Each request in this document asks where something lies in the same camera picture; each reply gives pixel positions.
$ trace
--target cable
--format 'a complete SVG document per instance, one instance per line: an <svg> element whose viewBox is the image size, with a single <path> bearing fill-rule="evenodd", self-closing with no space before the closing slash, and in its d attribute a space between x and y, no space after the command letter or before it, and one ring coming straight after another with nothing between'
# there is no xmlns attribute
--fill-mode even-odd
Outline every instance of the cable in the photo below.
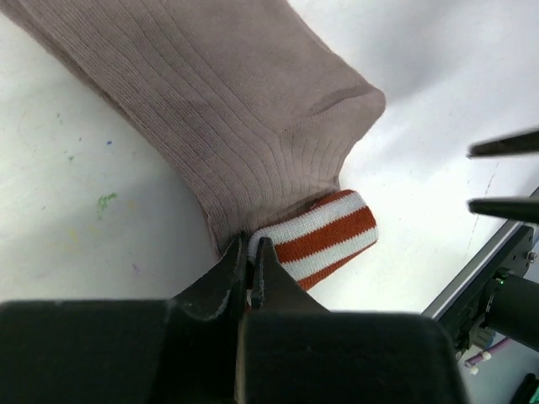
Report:
<svg viewBox="0 0 539 404"><path fill-rule="evenodd" d="M472 375L476 375L478 372L477 364L489 360L492 358L492 355L497 353L499 350L503 349L511 341L510 338L503 338L498 343L495 343L492 347L484 349L482 352L478 353L475 356L472 356L470 359L464 361L464 365L470 369Z"/></svg>

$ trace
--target paint stain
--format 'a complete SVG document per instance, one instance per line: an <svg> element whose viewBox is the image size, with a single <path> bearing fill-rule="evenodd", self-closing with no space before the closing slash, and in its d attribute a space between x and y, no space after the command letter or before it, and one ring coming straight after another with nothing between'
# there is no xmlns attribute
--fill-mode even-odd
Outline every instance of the paint stain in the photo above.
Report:
<svg viewBox="0 0 539 404"><path fill-rule="evenodd" d="M109 202L112 199L116 199L116 198L118 198L118 194L116 192L113 192L110 195L103 195L102 197L98 199L98 219L99 220L103 219L103 213L105 209L109 207Z"/></svg>
<svg viewBox="0 0 539 404"><path fill-rule="evenodd" d="M69 231L69 237L76 243L78 244L78 237L77 237L77 232L75 231L75 229L71 229Z"/></svg>

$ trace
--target white table surface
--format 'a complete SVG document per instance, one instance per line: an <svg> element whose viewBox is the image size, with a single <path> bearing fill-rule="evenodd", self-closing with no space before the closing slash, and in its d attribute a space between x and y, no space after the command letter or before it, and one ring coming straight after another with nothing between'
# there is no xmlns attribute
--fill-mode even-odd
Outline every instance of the white table surface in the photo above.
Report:
<svg viewBox="0 0 539 404"><path fill-rule="evenodd" d="M335 310L422 311L499 228L466 200L539 185L537 158L466 159L474 141L539 125L539 2L292 4L388 99L341 174L380 241L312 295ZM169 297L213 263L177 174L0 16L0 300Z"/></svg>

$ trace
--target sock cuff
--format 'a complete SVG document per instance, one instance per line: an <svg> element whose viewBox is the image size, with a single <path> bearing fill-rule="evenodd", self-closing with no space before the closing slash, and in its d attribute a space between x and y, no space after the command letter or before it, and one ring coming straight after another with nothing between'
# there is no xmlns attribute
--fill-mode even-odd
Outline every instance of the sock cuff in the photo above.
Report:
<svg viewBox="0 0 539 404"><path fill-rule="evenodd" d="M280 264L308 290L374 244L378 231L364 200L347 189L319 200L303 215L256 231L248 244L251 262L262 237L272 239Z"/></svg>

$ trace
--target ribbed knit fabric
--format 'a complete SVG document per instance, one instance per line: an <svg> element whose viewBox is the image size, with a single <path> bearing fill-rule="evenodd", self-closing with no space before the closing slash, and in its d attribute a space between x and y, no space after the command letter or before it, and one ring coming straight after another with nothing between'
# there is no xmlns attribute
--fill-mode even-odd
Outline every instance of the ribbed knit fabric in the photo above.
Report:
<svg viewBox="0 0 539 404"><path fill-rule="evenodd" d="M0 0L191 187L223 252L339 191L383 94L286 0Z"/></svg>
<svg viewBox="0 0 539 404"><path fill-rule="evenodd" d="M359 194L345 190L294 219L256 231L248 245L251 262L262 237L271 238L283 268L308 290L374 244L378 231Z"/></svg>

